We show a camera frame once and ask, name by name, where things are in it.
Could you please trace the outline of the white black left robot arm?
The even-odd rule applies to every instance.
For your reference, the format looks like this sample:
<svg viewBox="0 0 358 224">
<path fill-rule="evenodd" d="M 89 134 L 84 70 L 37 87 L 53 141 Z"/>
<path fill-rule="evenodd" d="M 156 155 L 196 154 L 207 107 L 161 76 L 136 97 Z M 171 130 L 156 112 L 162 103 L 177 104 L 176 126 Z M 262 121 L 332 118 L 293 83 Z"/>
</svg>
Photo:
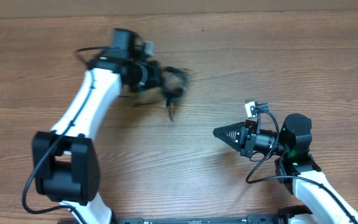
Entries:
<svg viewBox="0 0 358 224">
<path fill-rule="evenodd" d="M 75 223 L 115 223 L 116 217 L 99 194 L 101 171 L 94 139 L 110 105 L 123 86 L 140 92 L 160 86 L 159 63 L 152 60 L 154 43 L 128 29 L 114 29 L 109 46 L 97 47 L 90 59 L 75 51 L 85 66 L 83 83 L 62 118 L 32 140 L 34 169 L 22 193 L 22 205 L 32 214 L 67 209 Z M 33 210 L 27 204 L 30 185 L 56 206 Z"/>
</svg>

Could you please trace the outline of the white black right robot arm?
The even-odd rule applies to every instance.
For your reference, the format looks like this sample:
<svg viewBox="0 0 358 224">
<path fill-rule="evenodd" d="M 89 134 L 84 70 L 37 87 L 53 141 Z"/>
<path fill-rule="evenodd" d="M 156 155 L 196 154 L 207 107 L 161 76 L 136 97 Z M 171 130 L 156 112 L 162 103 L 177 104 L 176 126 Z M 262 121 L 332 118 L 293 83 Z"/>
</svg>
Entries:
<svg viewBox="0 0 358 224">
<path fill-rule="evenodd" d="M 260 126 L 260 119 L 247 120 L 216 128 L 213 134 L 241 156 L 263 154 L 263 161 L 276 156 L 275 175 L 254 182 L 277 180 L 302 205 L 279 209 L 275 215 L 249 215 L 248 223 L 358 223 L 358 212 L 334 190 L 310 154 L 309 118 L 294 113 L 274 131 Z"/>
</svg>

